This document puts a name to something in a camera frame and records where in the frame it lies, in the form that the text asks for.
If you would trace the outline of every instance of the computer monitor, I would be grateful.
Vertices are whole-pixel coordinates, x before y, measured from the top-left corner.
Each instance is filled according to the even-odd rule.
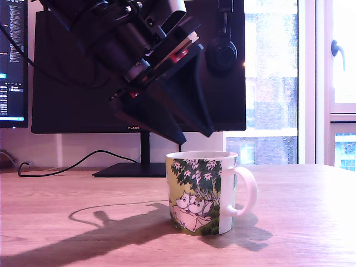
[[[27,55],[27,0],[0,1],[0,21]],[[27,62],[0,34],[0,127],[28,127]]]
[[[201,22],[196,30],[199,43],[207,47],[211,40],[219,36],[218,0],[186,1],[186,16],[193,16]],[[234,1],[231,22],[231,40],[238,49],[238,59],[232,72],[226,75],[212,75],[202,54],[199,75],[205,101],[209,109],[215,131],[246,130],[245,97],[245,20],[244,1]],[[127,164],[125,174],[114,167],[102,172],[102,176],[165,176],[164,164],[149,165],[148,133],[136,125],[119,121],[108,104],[117,85],[109,80],[105,71],[96,71],[91,60],[83,56],[76,41],[59,21],[51,14],[37,12],[35,36],[35,64],[61,79],[69,78],[80,83],[103,83],[98,88],[64,86],[41,73],[34,72],[32,132],[35,134],[67,133],[141,133],[141,167]],[[179,123],[184,132],[192,129]]]

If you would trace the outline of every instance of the monitor base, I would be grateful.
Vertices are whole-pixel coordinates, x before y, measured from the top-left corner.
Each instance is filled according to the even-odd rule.
[[[94,177],[166,177],[164,163],[117,163],[93,174]]]

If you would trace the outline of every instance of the ceramic mug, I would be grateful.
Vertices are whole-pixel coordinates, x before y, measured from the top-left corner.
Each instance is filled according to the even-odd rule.
[[[231,230],[233,217],[249,213],[258,196],[253,174],[237,167],[232,152],[192,151],[166,155],[172,222],[182,233],[218,235]],[[248,200],[235,209],[237,174],[245,181]]]

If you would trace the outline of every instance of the wooden desk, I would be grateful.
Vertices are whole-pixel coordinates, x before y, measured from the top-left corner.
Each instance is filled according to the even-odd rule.
[[[209,238],[176,232],[163,178],[2,174],[1,267],[356,266],[355,173],[321,165],[249,169],[259,185],[254,213]]]

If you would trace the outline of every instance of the cable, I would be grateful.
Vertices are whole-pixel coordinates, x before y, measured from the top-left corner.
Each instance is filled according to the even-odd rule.
[[[55,40],[52,35],[51,27],[50,27],[50,12],[48,10],[48,7],[44,8],[44,17],[45,17],[45,28],[46,28],[46,37],[47,37],[47,48],[49,48],[49,54],[52,57],[52,61],[57,68],[57,71],[62,75],[62,77],[69,83],[73,84],[76,87],[79,88],[85,88],[85,89],[98,89],[101,88],[105,85],[107,85],[110,81],[109,78],[107,78],[105,81],[103,81],[100,84],[96,84],[98,78],[99,78],[99,72],[100,68],[98,67],[98,64],[96,61],[94,61],[94,66],[93,66],[93,79],[90,83],[85,83],[85,82],[80,82],[78,80],[75,80],[74,78],[70,77],[70,75],[66,72],[66,68],[64,65],[61,63],[60,59],[58,58],[57,54],[54,52],[53,48],[55,46]]]
[[[5,35],[5,37],[9,40],[9,42],[14,46],[14,48],[17,50],[17,52],[20,53],[20,55],[37,71],[39,71],[41,74],[51,78],[52,80],[62,84],[62,85],[70,85],[69,83],[49,74],[47,71],[43,70],[42,68],[38,67],[37,65],[35,65],[35,63],[33,63],[33,61],[27,57],[27,55],[22,52],[21,48],[19,48],[19,46],[15,43],[15,41],[12,39],[11,35],[7,33],[6,29],[4,28],[4,26],[2,25],[2,22],[0,21],[0,30],[2,31],[2,33]]]
[[[68,170],[74,168],[75,166],[79,165],[80,163],[82,163],[83,161],[85,161],[85,160],[86,160],[87,158],[89,158],[90,156],[92,156],[92,155],[94,155],[94,154],[96,154],[96,153],[99,153],[99,152],[107,153],[107,154],[109,154],[109,155],[112,155],[112,156],[115,156],[115,157],[119,157],[119,158],[124,159],[124,160],[129,160],[129,161],[132,161],[132,162],[134,162],[134,163],[138,163],[136,160],[129,159],[128,157],[122,157],[122,156],[119,156],[119,155],[117,155],[117,154],[114,154],[114,153],[109,152],[109,151],[106,151],[106,150],[96,150],[96,151],[94,151],[94,152],[91,152],[89,155],[85,156],[84,158],[82,158],[80,161],[78,161],[78,162],[75,163],[74,165],[72,165],[72,166],[70,166],[70,167],[68,167],[68,168],[66,168],[66,169],[64,169],[64,170],[61,170],[61,171],[52,172],[52,173],[50,173],[50,174],[24,175],[24,174],[21,174],[21,167],[22,167],[23,165],[29,165],[29,163],[23,162],[23,163],[20,164],[20,166],[19,166],[19,168],[18,168],[18,170],[17,170],[17,174],[18,174],[19,177],[46,177],[46,176],[52,176],[52,175],[56,175],[56,174],[61,174],[61,173],[65,172],[65,171],[68,171]]]
[[[7,154],[7,153],[5,153],[4,151],[2,151],[2,150],[0,150],[0,154],[2,154],[2,155],[5,155],[10,161],[11,161],[11,163],[13,164],[13,166],[15,166],[16,167],[16,163],[15,163],[15,161],[10,157],[10,155],[9,154]]]

